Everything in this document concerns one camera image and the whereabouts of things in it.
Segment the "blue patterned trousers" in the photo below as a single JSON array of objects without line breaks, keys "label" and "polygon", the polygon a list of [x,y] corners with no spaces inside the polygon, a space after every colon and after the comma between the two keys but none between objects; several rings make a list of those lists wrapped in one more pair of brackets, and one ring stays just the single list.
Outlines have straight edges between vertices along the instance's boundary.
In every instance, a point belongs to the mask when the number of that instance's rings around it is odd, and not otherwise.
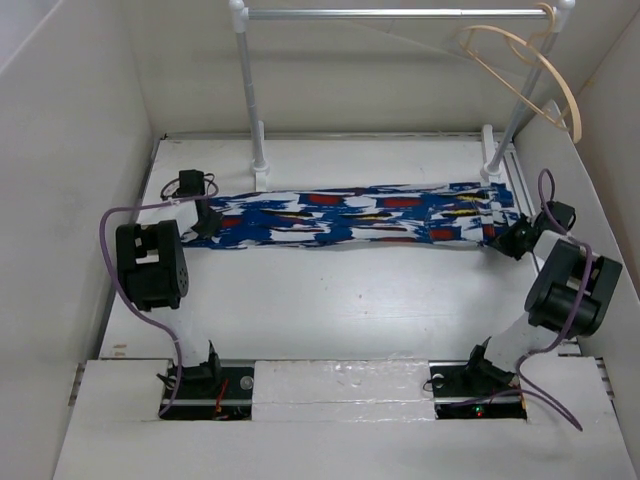
[{"label": "blue patterned trousers", "polygon": [[209,239],[189,231],[184,246],[484,246],[521,217],[506,185],[483,182],[254,192],[214,197],[209,207],[221,217],[219,229]]}]

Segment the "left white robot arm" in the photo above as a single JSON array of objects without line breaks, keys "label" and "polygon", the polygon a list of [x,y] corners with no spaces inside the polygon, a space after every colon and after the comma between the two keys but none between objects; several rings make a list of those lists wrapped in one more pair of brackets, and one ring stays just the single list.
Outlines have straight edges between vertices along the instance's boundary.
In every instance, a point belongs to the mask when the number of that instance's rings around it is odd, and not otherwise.
[{"label": "left white robot arm", "polygon": [[116,272],[124,298],[173,344],[173,365],[158,376],[170,398],[213,397],[224,384],[213,343],[176,313],[190,286],[183,244],[210,240],[220,231],[222,215],[208,203],[217,193],[212,173],[182,170],[161,190],[163,204],[150,209],[149,221],[120,225],[115,232]]}]

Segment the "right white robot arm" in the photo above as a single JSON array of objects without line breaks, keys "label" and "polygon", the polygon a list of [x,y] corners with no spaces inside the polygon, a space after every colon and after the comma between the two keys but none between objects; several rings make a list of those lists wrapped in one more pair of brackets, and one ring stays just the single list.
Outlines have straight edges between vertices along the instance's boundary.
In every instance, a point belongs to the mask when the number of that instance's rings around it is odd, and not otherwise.
[{"label": "right white robot arm", "polygon": [[622,265],[570,236],[575,219],[573,207],[547,201],[535,218],[522,215],[490,243],[516,260],[531,253],[543,265],[523,315],[472,350],[462,369],[462,381],[471,392],[483,394],[497,383],[508,385],[520,358],[547,353],[565,340],[590,337],[600,328]]}]

